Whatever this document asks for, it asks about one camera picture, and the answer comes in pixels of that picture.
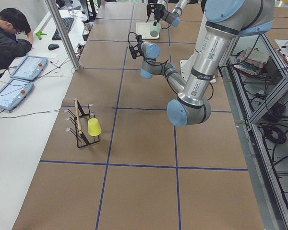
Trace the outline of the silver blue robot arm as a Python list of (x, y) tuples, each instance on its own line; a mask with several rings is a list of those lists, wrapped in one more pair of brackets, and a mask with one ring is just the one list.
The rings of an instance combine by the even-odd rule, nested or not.
[(200, 48), (194, 53), (191, 69), (183, 78), (168, 62), (157, 62), (160, 48), (137, 34), (129, 45), (133, 58), (142, 57), (144, 78), (162, 75), (177, 94), (167, 105), (170, 122), (187, 126), (205, 122), (211, 106), (204, 93), (230, 43), (235, 37), (260, 35), (272, 28), (275, 3), (272, 0), (206, 0), (202, 9)]
[[(168, 4), (177, 2), (172, 12), (168, 11)], [(180, 17), (188, 4), (198, 3), (197, 0), (150, 0), (146, 6), (146, 14), (148, 19), (151, 13), (154, 15), (153, 26), (157, 26), (160, 20), (165, 21), (169, 25), (177, 27), (180, 23)]]

